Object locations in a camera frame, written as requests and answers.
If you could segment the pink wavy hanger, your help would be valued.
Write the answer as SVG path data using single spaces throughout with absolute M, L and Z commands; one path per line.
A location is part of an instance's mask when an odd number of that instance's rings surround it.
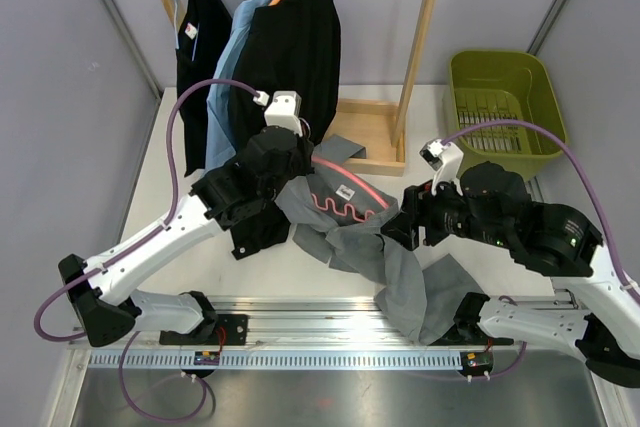
M 358 175 L 327 159 L 314 155 L 315 167 L 323 167 L 341 178 L 329 193 L 319 195 L 310 190 L 316 209 L 353 223 L 366 223 L 372 216 L 390 207 L 389 202 Z

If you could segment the grey shirt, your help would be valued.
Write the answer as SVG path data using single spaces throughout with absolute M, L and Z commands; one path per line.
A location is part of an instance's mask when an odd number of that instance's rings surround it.
M 316 146 L 314 154 L 343 166 L 363 151 L 352 141 L 332 136 Z M 450 255 L 423 267 L 414 252 L 382 235 L 381 227 L 399 211 L 398 201 L 369 183 L 390 207 L 366 223 L 348 222 L 316 209 L 310 190 L 329 193 L 341 178 L 321 166 L 313 164 L 313 168 L 312 174 L 288 182 L 276 199 L 296 227 L 294 242 L 334 270 L 356 273 L 381 285 L 376 305 L 410 341 L 464 343 L 454 315 L 466 294 L 480 290 L 472 276 Z

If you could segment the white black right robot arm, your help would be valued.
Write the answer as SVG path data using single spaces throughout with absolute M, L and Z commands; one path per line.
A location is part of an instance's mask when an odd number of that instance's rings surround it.
M 502 248 L 582 306 L 569 314 L 467 293 L 453 317 L 463 342 L 504 338 L 538 345 L 580 360 L 610 383 L 638 387 L 639 307 L 617 278 L 602 234 L 573 207 L 532 200 L 519 174 L 484 162 L 458 183 L 410 186 L 381 232 L 407 250 L 450 236 Z

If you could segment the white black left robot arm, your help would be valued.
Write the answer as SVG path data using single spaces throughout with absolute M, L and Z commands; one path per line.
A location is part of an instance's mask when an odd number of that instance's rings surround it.
M 89 344 L 105 347 L 135 331 L 208 343 L 218 314 L 203 293 L 156 294 L 140 284 L 195 245 L 274 210 L 285 184 L 310 173 L 313 148 L 303 132 L 267 126 L 154 224 L 88 259 L 64 258 L 58 269 Z

